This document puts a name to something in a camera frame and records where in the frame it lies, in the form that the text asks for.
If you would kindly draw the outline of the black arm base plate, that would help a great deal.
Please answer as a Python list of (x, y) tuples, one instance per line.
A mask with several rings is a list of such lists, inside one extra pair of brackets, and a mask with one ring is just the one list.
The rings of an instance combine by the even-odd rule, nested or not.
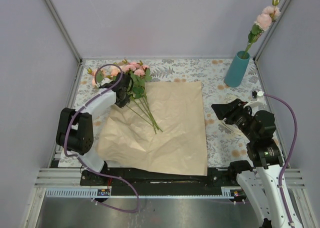
[(81, 186), (104, 186), (119, 185), (122, 182), (115, 177), (121, 177), (131, 184), (201, 184), (205, 186), (238, 186), (236, 177), (230, 175), (226, 168), (210, 167), (207, 169), (206, 176), (200, 175), (179, 175), (149, 172), (136, 168), (106, 168), (102, 171), (105, 177), (83, 170), (80, 176)]

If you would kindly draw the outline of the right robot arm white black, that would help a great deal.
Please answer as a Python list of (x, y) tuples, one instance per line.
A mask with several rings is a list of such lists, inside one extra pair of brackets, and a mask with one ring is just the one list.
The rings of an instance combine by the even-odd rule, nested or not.
[(228, 182), (239, 186), (249, 199), (262, 228), (301, 228), (290, 198), (284, 171), (287, 165), (273, 136), (275, 116), (266, 110), (252, 113), (249, 102), (235, 99), (213, 104), (220, 121), (235, 125), (249, 140), (246, 150), (250, 161), (233, 161), (228, 167)]

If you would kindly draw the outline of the pink flower bunch green stems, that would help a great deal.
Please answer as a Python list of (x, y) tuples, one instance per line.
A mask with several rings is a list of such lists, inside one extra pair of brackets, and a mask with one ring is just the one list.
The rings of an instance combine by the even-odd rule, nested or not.
[(151, 81), (150, 67), (140, 61), (128, 61), (123, 59), (116, 63), (124, 75), (129, 78), (129, 88), (126, 94), (129, 100), (133, 102), (133, 107), (128, 107), (135, 115), (144, 120), (148, 125), (153, 128), (153, 131), (163, 131), (158, 125), (155, 117), (152, 114), (150, 104), (148, 101), (146, 83)]

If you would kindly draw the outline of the teal cylindrical vase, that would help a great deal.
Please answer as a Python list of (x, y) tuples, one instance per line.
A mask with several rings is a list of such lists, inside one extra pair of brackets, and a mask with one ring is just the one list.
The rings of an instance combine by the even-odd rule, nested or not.
[(230, 64), (224, 83), (231, 88), (238, 87), (242, 83), (249, 61), (250, 54), (245, 51), (239, 51)]

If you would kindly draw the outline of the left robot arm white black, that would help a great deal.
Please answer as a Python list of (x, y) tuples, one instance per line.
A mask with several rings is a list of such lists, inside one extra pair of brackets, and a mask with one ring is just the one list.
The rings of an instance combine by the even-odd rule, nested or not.
[(105, 161), (93, 148), (94, 120), (112, 105), (123, 108), (130, 102), (128, 94), (133, 80), (128, 74), (119, 73), (115, 81), (105, 83), (100, 91), (77, 109), (64, 108), (59, 117), (56, 143), (64, 155), (76, 158), (91, 173), (91, 180), (98, 186), (107, 183), (109, 174), (103, 170)]

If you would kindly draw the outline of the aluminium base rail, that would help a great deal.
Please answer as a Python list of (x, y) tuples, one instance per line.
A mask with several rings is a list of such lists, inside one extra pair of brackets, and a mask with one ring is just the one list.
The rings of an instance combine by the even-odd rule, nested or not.
[[(299, 169), (287, 169), (284, 177), (288, 188), (306, 188)], [(35, 185), (39, 187), (78, 187), (82, 179), (79, 168), (42, 168), (37, 175)]]

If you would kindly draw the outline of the left aluminium frame post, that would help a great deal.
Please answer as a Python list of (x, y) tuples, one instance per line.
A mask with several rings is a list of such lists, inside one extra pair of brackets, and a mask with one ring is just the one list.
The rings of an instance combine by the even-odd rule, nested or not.
[(82, 63), (82, 57), (80, 55), (80, 53), (78, 52), (74, 42), (72, 41), (70, 34), (68, 33), (54, 3), (52, 0), (43, 0), (44, 4), (46, 5), (46, 7), (48, 8), (49, 13), (51, 14), (53, 21), (55, 22), (55, 24), (57, 25), (62, 37), (64, 38), (64, 40), (66, 41), (71, 53), (73, 54), (75, 60), (77, 61), (78, 64)]

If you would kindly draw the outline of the cream printed ribbon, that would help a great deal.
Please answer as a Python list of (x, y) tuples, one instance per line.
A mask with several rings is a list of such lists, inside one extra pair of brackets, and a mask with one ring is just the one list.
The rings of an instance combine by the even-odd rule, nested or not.
[(241, 137), (246, 137), (241, 131), (240, 129), (238, 129), (237, 127), (233, 126), (233, 125), (229, 125), (229, 124), (225, 124), (225, 122), (223, 120), (220, 120), (219, 123), (224, 126), (227, 130), (229, 130), (231, 133), (237, 135), (237, 136), (241, 136)]

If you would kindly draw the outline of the floral patterned table mat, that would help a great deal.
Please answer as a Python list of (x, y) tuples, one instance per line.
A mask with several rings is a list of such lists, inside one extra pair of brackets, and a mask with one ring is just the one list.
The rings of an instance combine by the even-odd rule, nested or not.
[[(87, 59), (82, 62), (80, 71), (75, 79), (77, 90), (72, 94), (74, 108), (83, 105), (93, 97), (98, 89), (92, 86), (92, 76), (87, 69), (98, 69), (104, 64), (119, 62), (120, 60)], [(245, 75), (240, 86), (228, 87), (224, 77), (228, 71), (232, 58), (225, 59), (145, 59), (142, 62), (149, 65), (152, 82), (190, 83), (201, 81), (204, 107), (204, 123), (206, 131), (208, 167), (228, 167), (230, 162), (248, 160), (246, 137), (235, 135), (222, 126), (211, 108), (212, 104), (228, 103), (236, 98), (243, 101), (252, 100), (253, 90), (262, 90), (258, 69), (252, 59), (249, 60)], [(110, 109), (98, 116), (93, 123), (95, 149), (99, 135), (109, 116)]]

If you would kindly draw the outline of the orange beige wrapping paper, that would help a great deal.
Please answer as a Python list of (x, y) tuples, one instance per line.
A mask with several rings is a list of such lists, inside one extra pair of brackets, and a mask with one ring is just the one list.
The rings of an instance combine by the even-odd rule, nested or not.
[(151, 113), (159, 126), (147, 123), (139, 101), (114, 106), (99, 135), (96, 152), (105, 161), (149, 172), (205, 176), (208, 171), (202, 84), (148, 82)]

